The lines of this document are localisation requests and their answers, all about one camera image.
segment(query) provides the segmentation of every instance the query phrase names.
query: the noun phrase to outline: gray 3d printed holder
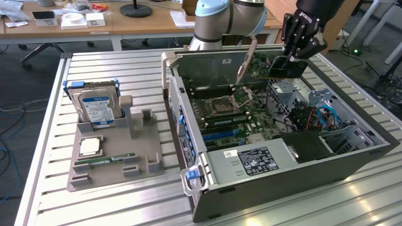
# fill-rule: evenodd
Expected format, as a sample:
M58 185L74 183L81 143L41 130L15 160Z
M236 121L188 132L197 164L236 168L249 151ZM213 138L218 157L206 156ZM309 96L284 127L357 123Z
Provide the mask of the gray 3d printed holder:
M152 110L132 114L132 96L121 96L120 103L126 116L116 119L116 127L94 129L90 122L77 124L70 192L165 173L156 114ZM81 156L82 141L89 138L99 139L99 151Z

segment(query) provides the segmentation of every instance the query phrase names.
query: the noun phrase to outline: power supply label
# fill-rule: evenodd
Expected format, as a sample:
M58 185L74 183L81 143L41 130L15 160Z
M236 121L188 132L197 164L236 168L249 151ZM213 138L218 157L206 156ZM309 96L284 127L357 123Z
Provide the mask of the power supply label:
M261 173L278 170L280 167L266 147L261 147L245 152L238 152L246 173L254 176Z
M114 122L116 120L114 111L107 106L110 103L109 97L85 98L83 103L85 103L90 121L94 124L105 125Z

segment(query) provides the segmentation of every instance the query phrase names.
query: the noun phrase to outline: blue pcie slot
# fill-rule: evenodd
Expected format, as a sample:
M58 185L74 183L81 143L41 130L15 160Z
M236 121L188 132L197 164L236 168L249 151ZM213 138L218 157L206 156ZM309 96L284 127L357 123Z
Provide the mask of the blue pcie slot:
M225 132L225 133L218 133L213 135L206 135L202 137L204 140L214 140L220 138L226 138L226 137L234 137L238 134L240 130L234 129L233 131Z

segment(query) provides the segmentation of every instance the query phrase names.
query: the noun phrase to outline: metal rail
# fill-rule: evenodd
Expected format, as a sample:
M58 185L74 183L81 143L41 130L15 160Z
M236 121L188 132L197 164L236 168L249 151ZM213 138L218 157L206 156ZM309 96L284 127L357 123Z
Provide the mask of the metal rail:
M383 223L387 226L402 222L400 146L341 182L212 221L193 223L162 98L161 54L168 50L79 53L61 61L17 225L329 226ZM402 122L323 55L312 61L401 141ZM314 88L324 87L310 70L304 76ZM157 113L166 174L71 193L66 185L78 115L61 91L62 81L109 81L114 77L122 83L122 94L134 97L133 112L152 108Z

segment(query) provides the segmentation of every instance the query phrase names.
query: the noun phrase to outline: white table leg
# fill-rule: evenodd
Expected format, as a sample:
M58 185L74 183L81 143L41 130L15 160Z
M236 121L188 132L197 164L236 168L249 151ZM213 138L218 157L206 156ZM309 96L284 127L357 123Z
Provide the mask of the white table leg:
M387 14L384 15L381 21L379 22L379 24L377 24L375 30L372 31L371 35L368 36L368 38L367 38L367 40L365 40L365 42L364 42L364 44L365 44L367 46L371 45L371 42L373 41L376 35L379 34L379 32L380 32L383 26L384 26L385 23L388 22L388 20L389 20L392 14L395 13L396 9L397 9L397 6L393 6L393 7L391 8L391 10L387 12Z
M113 35L111 36L111 41L113 41L113 46L114 46L114 51L122 51L122 35Z
M381 3L381 0L375 0L375 2L373 2L373 4L372 4L372 6L371 6L368 12L365 13L364 18L361 19L361 21L360 21L357 27L356 27L355 30L353 30L353 33L351 34L351 36L349 36L349 38L348 38L348 40L347 40L347 43L348 43L349 45L352 44L352 42L353 42L355 38L357 37L360 31L363 30L363 27L364 27L364 25L367 24L367 22L368 22L368 20L369 20L372 14L373 14L376 8L379 7L380 3Z
M391 54L389 58L385 60L385 63L387 63L388 65L391 65L391 64L396 61L397 57L399 57L401 54L402 54L402 42L401 42L400 46L397 47L397 49L396 49L396 50L393 51L393 53Z
M265 40L265 43L266 44L276 44L277 37L278 37L278 34L280 34L280 29L270 29L268 34L269 34L269 36Z

